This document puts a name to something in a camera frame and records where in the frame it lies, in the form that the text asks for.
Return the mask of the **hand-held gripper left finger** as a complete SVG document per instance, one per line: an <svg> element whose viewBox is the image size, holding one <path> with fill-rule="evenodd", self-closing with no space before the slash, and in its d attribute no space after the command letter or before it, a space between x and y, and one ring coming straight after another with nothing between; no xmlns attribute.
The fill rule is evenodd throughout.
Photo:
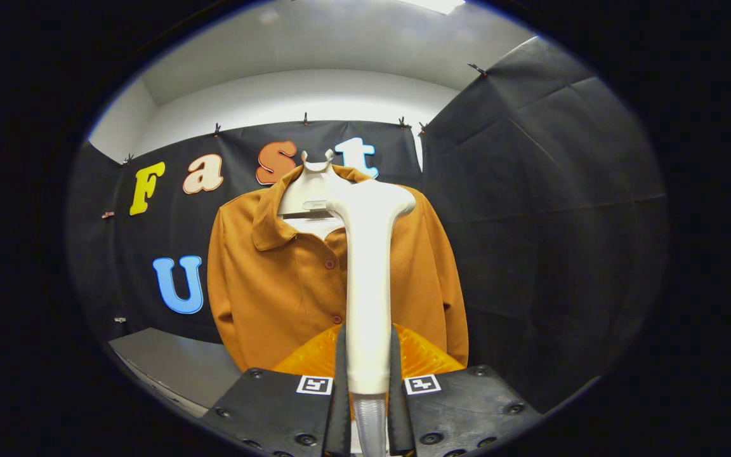
<svg viewBox="0 0 731 457"><path fill-rule="evenodd" d="M249 368L199 423L252 456L348 456L345 342L343 335L331 344L333 376Z"/></svg>

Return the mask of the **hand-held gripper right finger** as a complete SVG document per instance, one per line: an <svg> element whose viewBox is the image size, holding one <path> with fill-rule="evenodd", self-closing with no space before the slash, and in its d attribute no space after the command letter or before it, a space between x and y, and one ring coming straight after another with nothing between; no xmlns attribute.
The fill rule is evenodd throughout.
<svg viewBox="0 0 731 457"><path fill-rule="evenodd" d="M388 393L391 455L487 456L542 419L493 368L461 367L395 325Z"/></svg>

